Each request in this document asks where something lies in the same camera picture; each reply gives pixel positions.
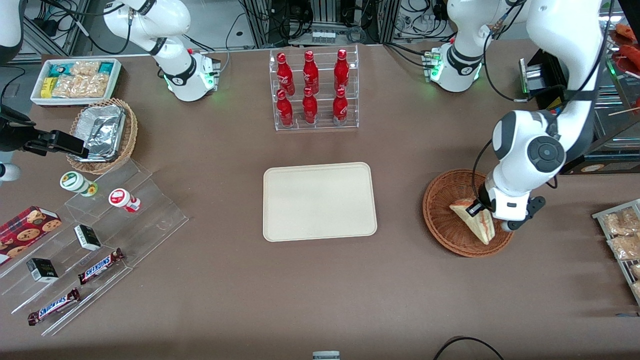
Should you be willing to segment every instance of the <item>red cookie box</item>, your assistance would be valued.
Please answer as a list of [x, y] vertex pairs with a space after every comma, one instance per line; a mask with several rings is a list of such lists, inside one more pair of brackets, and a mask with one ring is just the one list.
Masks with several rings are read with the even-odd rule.
[[31, 206], [0, 226], [0, 265], [7, 263], [61, 224], [58, 214]]

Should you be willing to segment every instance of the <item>brown wicker basket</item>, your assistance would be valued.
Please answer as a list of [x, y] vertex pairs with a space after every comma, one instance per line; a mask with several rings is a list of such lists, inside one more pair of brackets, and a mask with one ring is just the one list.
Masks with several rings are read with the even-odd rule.
[[[125, 127], [122, 131], [122, 139], [120, 141], [120, 154], [118, 155], [116, 160], [110, 163], [81, 163], [80, 161], [73, 160], [69, 155], [67, 155], [67, 161], [69, 161], [74, 169], [80, 172], [88, 172], [96, 175], [104, 174], [105, 172], [107, 172], [107, 170], [129, 158], [129, 156], [131, 156], [131, 153], [133, 153], [133, 148], [136, 146], [136, 136], [138, 135], [138, 121], [136, 120], [136, 114], [133, 113], [126, 102], [120, 99], [102, 100], [96, 102], [95, 104], [89, 105], [87, 108], [107, 105], [121, 106], [127, 112], [127, 118], [125, 119], [124, 124]], [[81, 111], [78, 116], [76, 116], [76, 120], [74, 121], [74, 123], [71, 125], [71, 134], [76, 131], [76, 126], [78, 124], [78, 120], [80, 119], [80, 114], [82, 114]]]
[[[476, 172], [476, 186], [486, 176]], [[502, 230], [500, 221], [493, 219], [495, 237], [489, 245], [483, 244], [464, 221], [449, 209], [454, 201], [473, 199], [471, 170], [457, 169], [436, 177], [427, 187], [422, 200], [422, 214], [431, 234], [442, 246], [468, 258], [494, 255], [502, 250], [513, 237], [513, 233]]]

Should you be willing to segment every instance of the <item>brown table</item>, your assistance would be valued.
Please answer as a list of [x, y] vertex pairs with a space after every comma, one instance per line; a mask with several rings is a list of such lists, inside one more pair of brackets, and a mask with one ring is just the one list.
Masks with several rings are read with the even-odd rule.
[[[535, 50], [528, 40], [492, 44], [496, 85], [515, 94], [517, 60]], [[638, 198], [637, 176], [561, 177], [558, 190], [535, 191], [547, 207], [506, 249], [461, 258], [428, 232], [422, 194], [439, 173], [470, 167], [496, 121], [522, 105], [498, 97], [484, 75], [450, 94], [384, 47], [361, 46], [360, 128], [276, 134], [268, 52], [232, 57], [219, 92], [194, 103], [167, 91], [151, 57], [121, 58], [119, 97], [140, 122], [133, 157], [192, 219], [54, 337], [0, 301], [1, 359], [294, 360], [329, 349], [345, 360], [430, 359], [456, 335], [506, 359], [639, 358], [640, 319], [614, 316], [637, 306], [590, 217]], [[30, 116], [68, 129], [77, 112], [34, 106]], [[0, 187], [0, 219], [70, 197], [46, 180], [70, 168], [64, 156], [14, 161], [23, 177]], [[375, 235], [262, 237], [265, 170], [350, 161], [371, 166]], [[488, 153], [479, 169], [495, 163]], [[451, 352], [480, 358], [470, 348]]]

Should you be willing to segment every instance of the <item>coca-cola bottle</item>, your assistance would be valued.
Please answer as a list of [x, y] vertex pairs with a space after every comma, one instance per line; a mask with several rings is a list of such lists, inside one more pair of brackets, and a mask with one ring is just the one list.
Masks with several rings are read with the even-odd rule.
[[333, 87], [336, 91], [340, 87], [347, 88], [349, 84], [349, 63], [347, 62], [347, 51], [345, 49], [338, 50], [338, 61], [335, 62], [333, 68]]
[[349, 106], [349, 102], [344, 97], [344, 92], [343, 87], [338, 88], [333, 100], [333, 123], [336, 126], [343, 126], [347, 122], [347, 106]]
[[305, 67], [302, 69], [305, 77], [305, 86], [309, 86], [314, 94], [320, 91], [320, 79], [318, 75], [318, 65], [314, 61], [314, 52], [305, 51]]
[[276, 107], [278, 108], [278, 117], [280, 117], [280, 122], [284, 127], [292, 127], [293, 107], [291, 106], [291, 102], [287, 99], [287, 93], [283, 89], [278, 89], [276, 95], [278, 96]]
[[314, 96], [311, 86], [305, 88], [305, 98], [302, 100], [302, 107], [305, 110], [305, 121], [307, 124], [315, 124], [318, 115], [318, 101]]
[[287, 57], [284, 53], [278, 53], [276, 56], [278, 60], [278, 82], [280, 88], [287, 92], [288, 96], [293, 96], [296, 93], [296, 87], [293, 85], [293, 71], [287, 64]]

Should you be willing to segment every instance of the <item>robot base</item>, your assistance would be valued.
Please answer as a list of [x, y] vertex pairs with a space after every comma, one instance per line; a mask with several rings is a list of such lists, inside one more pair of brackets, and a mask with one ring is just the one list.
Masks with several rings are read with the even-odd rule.
[[432, 69], [424, 69], [424, 77], [427, 82], [433, 82], [440, 85], [444, 90], [450, 92], [463, 92], [471, 87], [471, 84], [479, 77], [481, 65], [473, 72], [473, 68], [469, 67], [470, 72], [467, 75], [460, 75], [450, 63], [447, 57], [447, 51], [451, 44], [444, 44], [441, 47], [434, 47], [431, 53], [422, 57], [423, 65], [433, 66]]
[[196, 61], [196, 70], [184, 85], [177, 86], [164, 77], [169, 90], [182, 101], [196, 101], [207, 93], [218, 89], [220, 62], [213, 62], [202, 54], [191, 55]]

